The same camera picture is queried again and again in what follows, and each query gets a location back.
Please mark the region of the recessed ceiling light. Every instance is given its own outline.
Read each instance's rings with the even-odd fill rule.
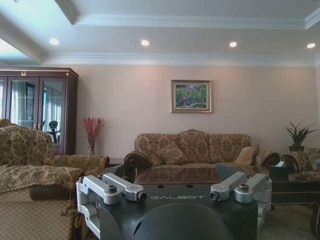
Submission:
[[[50,38],[49,43],[51,43],[52,45],[58,45],[59,44],[59,40],[56,38]]]
[[[144,47],[147,47],[149,46],[149,41],[148,40],[141,40],[141,45],[144,46]]]
[[[311,43],[309,43],[306,47],[307,47],[308,49],[313,49],[315,46],[316,46],[316,44],[313,43],[313,42],[311,42]]]
[[[230,48],[234,48],[238,45],[238,43],[236,41],[232,41],[229,43]]]

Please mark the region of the crown molding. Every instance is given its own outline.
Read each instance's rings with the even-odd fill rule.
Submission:
[[[305,19],[305,29],[311,28],[313,25],[317,24],[320,21],[320,7],[312,12]]]
[[[74,25],[79,17],[79,12],[70,0],[55,0],[65,17],[68,19],[71,25]]]
[[[54,65],[145,65],[145,66],[244,66],[314,67],[314,57],[209,54],[142,54],[109,52],[65,52],[54,54],[43,63]]]
[[[315,56],[315,65],[320,66],[320,54]]]
[[[46,51],[0,14],[0,36],[8,44],[41,64]]]
[[[75,24],[105,27],[306,29],[304,19],[136,14],[85,14],[80,15]]]

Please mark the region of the picture frame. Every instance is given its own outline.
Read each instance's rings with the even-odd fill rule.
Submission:
[[[171,80],[171,113],[212,114],[209,80]]]

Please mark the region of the wooden cabinet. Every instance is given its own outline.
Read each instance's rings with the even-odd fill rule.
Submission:
[[[1,67],[0,118],[50,134],[55,154],[75,154],[77,80],[71,68]]]

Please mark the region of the metal clamp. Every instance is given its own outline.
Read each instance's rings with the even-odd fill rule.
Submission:
[[[221,183],[211,185],[210,197],[213,201],[223,201],[229,199],[232,192],[239,184],[247,180],[247,175],[244,172],[237,171],[232,176],[228,177]]]
[[[258,203],[257,228],[260,229],[265,222],[266,211],[271,209],[272,180],[268,176],[257,173],[246,183],[234,189],[234,198],[241,204],[248,204],[254,200]]]
[[[97,209],[93,202],[103,200],[107,205],[118,204],[122,194],[133,202],[143,202],[147,194],[143,186],[132,184],[112,173],[107,173],[99,180],[89,175],[76,182],[77,209],[84,214],[85,222],[92,232],[100,239],[100,222]]]

